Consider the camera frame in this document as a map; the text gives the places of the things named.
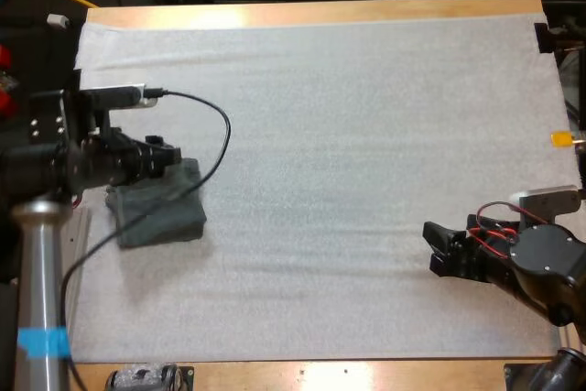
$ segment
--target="metal pole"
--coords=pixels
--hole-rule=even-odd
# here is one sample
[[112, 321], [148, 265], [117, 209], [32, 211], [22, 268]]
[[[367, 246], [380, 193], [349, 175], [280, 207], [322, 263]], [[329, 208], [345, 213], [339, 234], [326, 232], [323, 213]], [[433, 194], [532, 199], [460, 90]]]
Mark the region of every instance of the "metal pole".
[[71, 208], [55, 201], [36, 200], [16, 206], [13, 217], [23, 231], [22, 270], [18, 293], [19, 340], [32, 334], [41, 353], [16, 348], [15, 391], [68, 391], [67, 365], [50, 352], [48, 337], [59, 329], [61, 249], [60, 229]]

